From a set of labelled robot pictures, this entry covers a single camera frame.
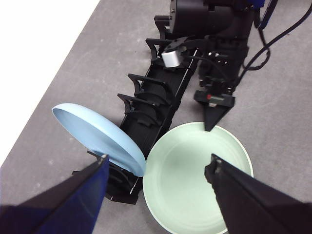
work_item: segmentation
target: wire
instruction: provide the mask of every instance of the wire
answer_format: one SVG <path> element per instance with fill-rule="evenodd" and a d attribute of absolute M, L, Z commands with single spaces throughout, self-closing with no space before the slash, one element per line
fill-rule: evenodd
<path fill-rule="evenodd" d="M 211 61 L 210 59 L 203 58 L 203 57 L 198 57 L 198 56 L 185 56 L 185 57 L 189 58 L 189 59 L 204 60 L 204 61 L 208 62 L 210 65 L 212 65 L 224 77 L 224 79 L 227 82 L 230 81 L 229 77 L 213 61 Z"/>
<path fill-rule="evenodd" d="M 258 32 L 259 32 L 260 39 L 262 41 L 263 46 L 266 46 L 267 42 L 265 40 L 265 37 L 264 37 L 264 34 L 263 34 L 263 30 L 258 28 Z M 271 57 L 271 50 L 270 50 L 270 48 L 268 48 L 265 60 L 259 66 L 248 68 L 248 71 L 258 71 L 258 70 L 260 70 L 261 68 L 263 68 L 265 66 L 265 64 L 268 63 L 268 61 L 270 60 L 270 57 Z"/>
<path fill-rule="evenodd" d="M 247 66 L 245 67 L 245 69 L 243 70 L 242 74 L 239 76 L 239 78 L 236 80 L 236 82 L 234 82 L 232 85 L 235 87 L 237 85 L 239 85 L 239 83 L 241 82 L 241 80 L 243 79 L 244 75 L 246 74 L 246 72 L 248 71 L 248 69 L 251 67 L 251 65 L 254 63 L 254 61 L 256 61 L 256 59 L 263 53 L 265 52 L 270 46 L 272 46 L 274 43 L 276 43 L 278 40 L 280 40 L 281 38 L 283 38 L 285 35 L 287 35 L 288 33 L 290 33 L 292 30 L 294 30 L 295 28 L 297 28 L 299 25 L 301 25 L 311 14 L 312 12 L 312 3 L 309 7 L 309 9 L 307 10 L 307 12 L 304 14 L 304 16 L 298 20 L 293 26 L 291 26 L 289 29 L 287 29 L 286 31 L 282 32 L 280 35 L 278 35 L 277 37 L 275 37 L 273 40 L 271 40 L 266 46 L 264 46 L 261 50 L 259 50 L 259 52 L 250 60 L 250 62 L 247 64 Z"/>

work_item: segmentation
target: plate rim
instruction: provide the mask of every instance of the plate rim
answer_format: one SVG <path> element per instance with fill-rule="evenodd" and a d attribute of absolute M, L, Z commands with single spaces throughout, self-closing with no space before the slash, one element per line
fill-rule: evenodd
<path fill-rule="evenodd" d="M 92 127 L 96 128 L 97 130 L 99 130 L 100 132 L 102 132 L 103 134 L 105 134 L 106 136 L 108 136 L 112 141 L 114 141 L 116 144 L 118 144 L 123 150 L 125 150 L 127 152 L 127 154 L 139 165 L 140 167 L 140 172 L 139 171 L 133 171 L 131 173 L 133 173 L 134 175 L 144 175 L 145 174 L 145 169 L 146 169 L 146 159 L 144 157 L 144 154 L 143 152 L 141 151 L 141 149 L 138 147 L 138 145 L 131 139 L 131 137 L 129 137 L 121 128 L 119 128 L 116 124 L 114 124 L 113 122 L 111 122 L 108 118 L 104 117 L 103 115 L 99 114 L 98 112 L 88 108 L 88 107 L 85 107 L 83 105 L 79 105 L 79 104 L 76 104 L 76 103 L 70 103 L 70 102 L 66 102 L 66 103 L 60 103 L 56 106 L 54 106 L 52 108 L 52 113 L 54 115 L 54 117 L 57 119 L 57 121 L 61 124 L 61 126 L 71 135 L 75 138 L 75 140 L 77 140 L 81 145 L 83 145 L 85 148 L 87 148 L 88 150 L 91 150 L 90 148 L 88 148 L 88 146 L 86 146 L 85 144 L 83 144 L 80 140 L 78 140 L 72 133 L 70 133 L 68 131 L 68 129 L 63 125 L 63 123 L 59 120 L 59 118 L 56 116 L 56 114 L 54 113 L 54 110 L 55 109 L 59 109 L 59 110 L 62 110 L 62 111 L 65 111 L 67 113 L 70 113 L 72 115 L 74 115 L 75 117 L 83 120 L 84 122 L 90 124 Z M 133 146 L 135 145 L 137 149 L 133 149 L 133 150 L 137 150 L 137 153 L 134 155 L 134 154 L 131 154 L 130 152 L 133 151 L 131 149 L 127 149 L 127 147 L 125 147 L 126 145 L 124 144 L 120 144 L 122 143 L 123 141 L 120 140 L 119 137 L 114 137 L 114 134 L 111 134 L 109 132 L 107 132 L 107 130 L 105 130 L 103 128 L 103 126 L 99 125 L 98 123 L 96 123 L 94 121 L 94 119 L 91 117 L 89 119 L 86 119 L 86 116 L 84 115 L 80 115 L 82 112 L 83 109 L 87 109 L 88 111 L 91 111 L 93 115 L 95 115 L 96 117 L 102 117 L 104 118 L 107 123 L 109 123 L 112 127 L 116 128 L 117 131 L 119 131 L 119 134 L 123 134 L 124 137 L 127 137 L 129 141 L 131 141 L 133 143 Z"/>
<path fill-rule="evenodd" d="M 184 124 L 178 125 L 178 126 L 172 128 L 171 130 L 173 130 L 173 129 L 178 129 L 178 128 L 183 127 L 183 126 L 186 126 L 186 125 L 193 125 L 193 124 L 202 124 L 202 125 L 204 126 L 204 122 L 189 122 L 189 123 L 184 123 Z M 244 154 L 245 154 L 245 156 L 246 156 L 246 158 L 247 158 L 247 161 L 248 161 L 248 164 L 249 164 L 249 167 L 250 167 L 250 170 L 251 170 L 251 177 L 254 177 L 254 170 L 253 170 L 253 166 L 252 166 L 251 160 L 250 160 L 250 158 L 249 158 L 249 155 L 248 155 L 248 153 L 247 153 L 245 147 L 242 145 L 242 143 L 237 139 L 237 137 L 235 137 L 235 136 L 234 136 L 232 133 L 230 133 L 228 130 L 226 130 L 226 129 L 224 129 L 224 128 L 218 126 L 218 125 L 216 125 L 215 127 L 218 128 L 218 129 L 220 129 L 220 130 L 222 130 L 222 131 L 224 131 L 224 132 L 226 132 L 227 134 L 229 134 L 229 135 L 239 144 L 239 146 L 242 148 L 242 150 L 243 150 L 243 152 L 244 152 Z M 163 138 L 165 135 L 167 135 L 171 130 L 169 130 L 168 132 L 166 132 L 161 138 Z M 154 149 L 154 147 L 157 146 L 157 144 L 159 144 L 159 140 L 154 144 L 154 146 L 152 147 L 152 149 L 150 150 L 150 152 Z M 154 212 L 151 210 L 151 206 L 150 206 L 148 200 L 146 199 L 146 194 L 145 194 L 145 192 L 144 192 L 144 187 L 145 187 L 145 186 L 144 186 L 144 184 L 145 184 L 145 182 L 144 182 L 145 179 L 144 179 L 144 178 L 145 178 L 145 177 L 143 177 L 143 181 L 142 181 L 142 183 L 143 183 L 143 189 L 142 189 L 142 191 L 143 191 L 143 195 L 144 195 L 144 199 L 145 199 L 146 205 L 147 205 L 147 207 L 148 207 L 150 213 L 152 214 L 153 218 L 154 218 L 154 219 L 158 222 L 158 224 L 160 224 L 165 230 L 169 231 L 169 232 L 172 233 L 172 234 L 178 234 L 178 233 L 174 232 L 173 230 L 171 230 L 170 228 L 166 227 L 166 226 L 155 216 Z M 228 231 L 228 229 L 226 228 L 226 229 L 222 230 L 221 232 L 218 232 L 218 233 L 215 233 L 215 234 L 225 234 L 227 231 Z"/>

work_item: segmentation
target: bowl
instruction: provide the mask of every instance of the bowl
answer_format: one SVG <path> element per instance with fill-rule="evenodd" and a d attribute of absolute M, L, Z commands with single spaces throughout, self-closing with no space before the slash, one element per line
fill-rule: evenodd
<path fill-rule="evenodd" d="M 143 192 L 155 220 L 173 234 L 223 234 L 227 231 L 214 190 L 204 168 L 216 154 L 253 176 L 246 150 L 227 130 L 210 132 L 201 122 L 167 132 L 146 162 Z"/>

